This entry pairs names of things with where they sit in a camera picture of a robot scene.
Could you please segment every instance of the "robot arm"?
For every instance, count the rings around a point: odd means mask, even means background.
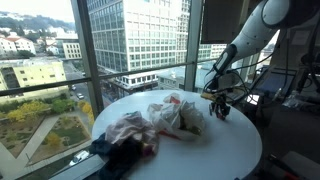
[[[218,79],[235,61],[260,52],[279,29],[300,25],[313,17],[318,0],[263,0],[247,19],[239,35],[222,52],[206,77],[210,91],[219,89]]]

